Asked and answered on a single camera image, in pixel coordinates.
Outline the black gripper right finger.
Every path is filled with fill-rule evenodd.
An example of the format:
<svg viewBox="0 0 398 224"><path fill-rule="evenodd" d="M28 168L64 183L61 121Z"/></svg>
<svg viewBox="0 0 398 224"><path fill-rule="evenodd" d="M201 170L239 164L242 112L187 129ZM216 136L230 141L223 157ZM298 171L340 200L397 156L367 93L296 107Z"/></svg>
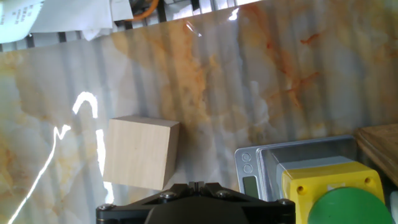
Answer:
<svg viewBox="0 0 398 224"><path fill-rule="evenodd" d="M266 202L222 187L198 183L198 196L207 199L200 213L215 223L295 223L295 203L288 199Z"/></svg>

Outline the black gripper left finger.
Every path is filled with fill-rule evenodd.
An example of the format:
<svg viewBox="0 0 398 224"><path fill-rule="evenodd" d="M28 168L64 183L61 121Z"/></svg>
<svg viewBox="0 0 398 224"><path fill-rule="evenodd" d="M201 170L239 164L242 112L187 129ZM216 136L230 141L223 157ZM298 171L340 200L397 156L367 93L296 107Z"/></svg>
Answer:
<svg viewBox="0 0 398 224"><path fill-rule="evenodd" d="M195 194L196 182L174 184L171 188L129 205L105 203L96 208L96 224L144 223L149 213L159 205Z"/></svg>

